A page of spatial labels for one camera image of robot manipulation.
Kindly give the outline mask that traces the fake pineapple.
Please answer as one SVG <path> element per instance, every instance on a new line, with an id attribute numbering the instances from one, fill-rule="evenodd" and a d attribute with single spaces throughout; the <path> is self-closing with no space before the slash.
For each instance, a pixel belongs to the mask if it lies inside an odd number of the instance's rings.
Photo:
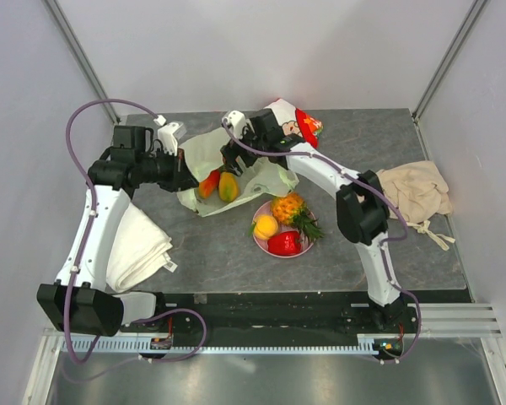
<path id="1" fill-rule="evenodd" d="M 290 192 L 275 197 L 270 205 L 272 216 L 280 223 L 296 229 L 308 242 L 324 237 L 324 232 L 313 218 L 305 200 L 297 193 Z"/>

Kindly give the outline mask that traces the fake yellow pear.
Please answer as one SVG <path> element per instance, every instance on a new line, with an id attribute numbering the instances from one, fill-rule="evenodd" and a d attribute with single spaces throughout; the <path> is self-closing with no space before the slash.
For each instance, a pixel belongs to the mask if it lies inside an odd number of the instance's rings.
<path id="1" fill-rule="evenodd" d="M 256 216 L 251 225 L 249 234 L 255 236 L 258 240 L 269 240 L 279 231 L 279 223 L 270 214 L 261 214 Z"/>

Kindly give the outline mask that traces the fake red bell pepper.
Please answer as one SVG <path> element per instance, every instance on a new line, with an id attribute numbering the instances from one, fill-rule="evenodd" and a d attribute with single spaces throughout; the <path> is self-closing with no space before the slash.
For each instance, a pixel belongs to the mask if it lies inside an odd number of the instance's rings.
<path id="1" fill-rule="evenodd" d="M 274 235 L 267 241 L 269 253 L 280 257 L 292 257 L 302 251 L 300 233 L 296 230 L 285 231 Z"/>

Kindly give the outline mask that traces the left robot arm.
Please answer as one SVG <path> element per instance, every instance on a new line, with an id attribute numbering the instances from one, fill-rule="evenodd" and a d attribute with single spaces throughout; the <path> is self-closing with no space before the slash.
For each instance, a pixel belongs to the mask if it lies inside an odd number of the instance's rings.
<path id="1" fill-rule="evenodd" d="M 158 305 L 157 294 L 107 294 L 106 269 L 136 189 L 149 183 L 167 192 L 197 187 L 177 142 L 185 131 L 176 121 L 156 130 L 116 126 L 111 146 L 89 167 L 89 189 L 72 248 L 55 281 L 41 284 L 36 295 L 58 331 L 112 337 L 138 320 L 150 332 L 167 325 L 169 313 Z"/>

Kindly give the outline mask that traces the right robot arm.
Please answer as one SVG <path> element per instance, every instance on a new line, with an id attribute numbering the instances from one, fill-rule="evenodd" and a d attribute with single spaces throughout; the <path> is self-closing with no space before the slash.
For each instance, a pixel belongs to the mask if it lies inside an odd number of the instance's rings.
<path id="1" fill-rule="evenodd" d="M 230 111 L 222 118 L 222 128 L 230 137 L 222 154 L 235 173 L 241 172 L 239 159 L 251 166 L 267 157 L 334 198 L 338 229 L 355 245 L 366 275 L 370 324 L 379 332 L 395 327 L 404 300 L 388 247 L 388 219 L 394 207 L 382 192 L 378 176 L 371 170 L 360 173 L 339 165 L 298 134 L 286 134 L 270 109 L 249 117 Z"/>

